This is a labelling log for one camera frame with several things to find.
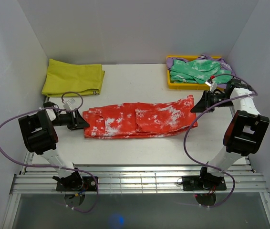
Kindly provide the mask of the red tie-dye trousers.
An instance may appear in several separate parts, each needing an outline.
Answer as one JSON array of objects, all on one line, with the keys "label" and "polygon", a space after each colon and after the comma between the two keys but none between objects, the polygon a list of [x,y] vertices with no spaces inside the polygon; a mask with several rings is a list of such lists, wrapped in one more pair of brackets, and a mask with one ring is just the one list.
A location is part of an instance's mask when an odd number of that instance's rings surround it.
[{"label": "red tie-dye trousers", "polygon": [[136,139],[178,135],[196,128],[196,114],[191,113],[194,97],[189,95],[169,103],[123,103],[90,108],[83,112],[89,123],[85,138]]}]

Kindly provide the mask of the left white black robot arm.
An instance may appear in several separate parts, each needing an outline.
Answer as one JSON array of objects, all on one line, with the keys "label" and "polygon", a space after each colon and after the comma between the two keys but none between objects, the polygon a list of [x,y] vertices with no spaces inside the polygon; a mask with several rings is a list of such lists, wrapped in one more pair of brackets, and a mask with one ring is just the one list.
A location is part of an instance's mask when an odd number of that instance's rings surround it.
[{"label": "left white black robot arm", "polygon": [[61,113],[57,105],[52,102],[43,104],[44,109],[35,114],[18,119],[25,146],[29,152],[34,152],[55,166],[57,176],[53,179],[68,190],[83,190],[84,182],[74,164],[58,151],[56,144],[59,139],[55,131],[56,126],[66,126],[69,130],[85,129],[90,127],[79,111]]}]

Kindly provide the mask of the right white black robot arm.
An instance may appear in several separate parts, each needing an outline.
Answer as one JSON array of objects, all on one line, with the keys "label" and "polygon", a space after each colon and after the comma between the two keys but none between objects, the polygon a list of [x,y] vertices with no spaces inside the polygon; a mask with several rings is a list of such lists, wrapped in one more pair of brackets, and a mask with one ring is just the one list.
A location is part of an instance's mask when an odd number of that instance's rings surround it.
[{"label": "right white black robot arm", "polygon": [[239,79],[230,80],[224,91],[206,90],[192,113],[213,112],[216,107],[232,107],[234,115],[223,138],[220,152],[203,166],[198,176],[184,177],[183,189],[226,190],[224,173],[239,159],[257,153],[270,120],[255,107],[251,86]]}]

